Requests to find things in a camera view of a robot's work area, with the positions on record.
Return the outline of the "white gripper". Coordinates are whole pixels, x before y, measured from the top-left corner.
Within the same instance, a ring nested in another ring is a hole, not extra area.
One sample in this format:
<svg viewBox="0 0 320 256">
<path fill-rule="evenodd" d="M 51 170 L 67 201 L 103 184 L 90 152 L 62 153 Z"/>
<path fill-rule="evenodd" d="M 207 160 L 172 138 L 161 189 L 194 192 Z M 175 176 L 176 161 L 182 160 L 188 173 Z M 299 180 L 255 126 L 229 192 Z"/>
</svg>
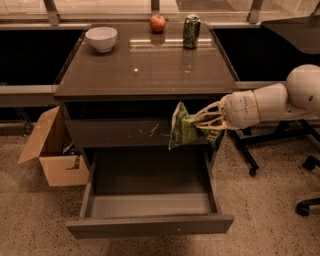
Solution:
<svg viewBox="0 0 320 256">
<path fill-rule="evenodd" d="M 224 96 L 220 101 L 220 108 L 218 101 L 204 107 L 194 115 L 194 125 L 206 130 L 237 130 L 260 122 L 256 97 L 252 91 L 234 92 Z"/>
</svg>

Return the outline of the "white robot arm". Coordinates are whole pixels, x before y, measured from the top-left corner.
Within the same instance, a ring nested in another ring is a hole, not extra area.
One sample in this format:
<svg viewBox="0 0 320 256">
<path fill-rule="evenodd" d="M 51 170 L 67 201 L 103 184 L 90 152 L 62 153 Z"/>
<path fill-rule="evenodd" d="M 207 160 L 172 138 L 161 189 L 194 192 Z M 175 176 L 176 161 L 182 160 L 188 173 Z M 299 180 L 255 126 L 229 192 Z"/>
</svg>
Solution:
<svg viewBox="0 0 320 256">
<path fill-rule="evenodd" d="M 284 83 L 225 95 L 194 116 L 200 129 L 244 129 L 262 121 L 320 117 L 320 67 L 293 69 Z"/>
</svg>

